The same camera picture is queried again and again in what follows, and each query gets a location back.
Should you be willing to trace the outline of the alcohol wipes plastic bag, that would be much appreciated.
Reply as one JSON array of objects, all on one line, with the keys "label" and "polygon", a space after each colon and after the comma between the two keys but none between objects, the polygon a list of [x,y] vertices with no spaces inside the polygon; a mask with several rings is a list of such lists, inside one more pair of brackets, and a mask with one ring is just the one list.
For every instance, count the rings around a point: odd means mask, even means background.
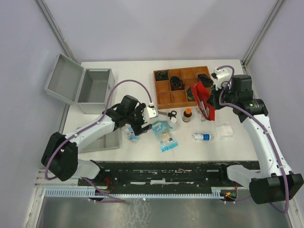
[{"label": "alcohol wipes plastic bag", "polygon": [[127,137],[127,139],[131,142],[138,142],[140,137],[136,136],[132,127],[129,125],[123,130],[124,135]]}]

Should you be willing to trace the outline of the red first aid pouch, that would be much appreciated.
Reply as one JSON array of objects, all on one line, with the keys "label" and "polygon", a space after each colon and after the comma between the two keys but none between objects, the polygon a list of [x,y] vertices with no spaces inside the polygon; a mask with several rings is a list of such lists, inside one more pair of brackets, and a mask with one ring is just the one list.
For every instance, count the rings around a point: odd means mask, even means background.
[{"label": "red first aid pouch", "polygon": [[214,107],[207,103],[207,100],[210,98],[210,91],[205,88],[205,86],[201,82],[198,82],[195,85],[191,85],[190,88],[193,93],[194,99],[205,119],[208,121],[214,121]]}]

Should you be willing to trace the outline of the colourful bandage packet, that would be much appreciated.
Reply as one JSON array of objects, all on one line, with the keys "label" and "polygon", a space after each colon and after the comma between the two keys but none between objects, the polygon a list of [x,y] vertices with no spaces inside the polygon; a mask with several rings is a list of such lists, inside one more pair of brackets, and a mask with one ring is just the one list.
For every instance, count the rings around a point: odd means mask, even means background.
[{"label": "colourful bandage packet", "polygon": [[197,114],[199,115],[200,121],[201,121],[201,122],[206,121],[206,118],[204,117],[202,111],[201,111],[198,107],[196,107],[196,112],[197,112]]}]

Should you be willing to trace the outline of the white gauze packet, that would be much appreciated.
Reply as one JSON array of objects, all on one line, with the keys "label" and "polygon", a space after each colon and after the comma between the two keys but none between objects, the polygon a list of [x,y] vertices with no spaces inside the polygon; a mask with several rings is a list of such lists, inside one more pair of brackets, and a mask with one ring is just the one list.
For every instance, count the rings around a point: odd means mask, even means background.
[{"label": "white gauze packet", "polygon": [[235,137],[231,124],[228,121],[216,122],[215,130],[217,133],[217,137],[220,140],[228,140],[233,139]]}]

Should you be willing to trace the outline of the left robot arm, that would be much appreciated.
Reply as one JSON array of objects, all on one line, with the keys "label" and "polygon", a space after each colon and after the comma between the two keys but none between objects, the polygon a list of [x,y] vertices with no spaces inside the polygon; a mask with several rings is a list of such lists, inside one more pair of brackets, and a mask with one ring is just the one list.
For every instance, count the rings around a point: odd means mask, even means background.
[{"label": "left robot arm", "polygon": [[61,181],[78,177],[87,178],[94,185],[101,185],[105,180],[104,169],[93,160],[79,159],[79,153],[100,137],[127,124],[135,135],[146,133],[152,127],[148,121],[157,116],[158,111],[153,104],[146,105],[126,95],[120,103],[105,110],[91,123],[68,134],[53,133],[41,159],[46,168],[45,178],[50,180],[48,172],[52,172]]}]

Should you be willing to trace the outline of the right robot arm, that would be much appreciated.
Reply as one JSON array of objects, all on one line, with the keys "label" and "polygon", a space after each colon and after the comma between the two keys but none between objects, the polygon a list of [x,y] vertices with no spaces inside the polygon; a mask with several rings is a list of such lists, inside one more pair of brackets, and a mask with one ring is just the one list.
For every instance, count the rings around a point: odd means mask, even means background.
[{"label": "right robot arm", "polygon": [[256,204],[289,201],[304,184],[285,161],[270,126],[265,103],[253,97],[252,79],[248,75],[211,75],[213,86],[207,103],[216,110],[231,107],[246,129],[254,146],[260,171],[242,165],[230,165],[218,173],[218,181],[228,186],[234,181],[247,188]]}]

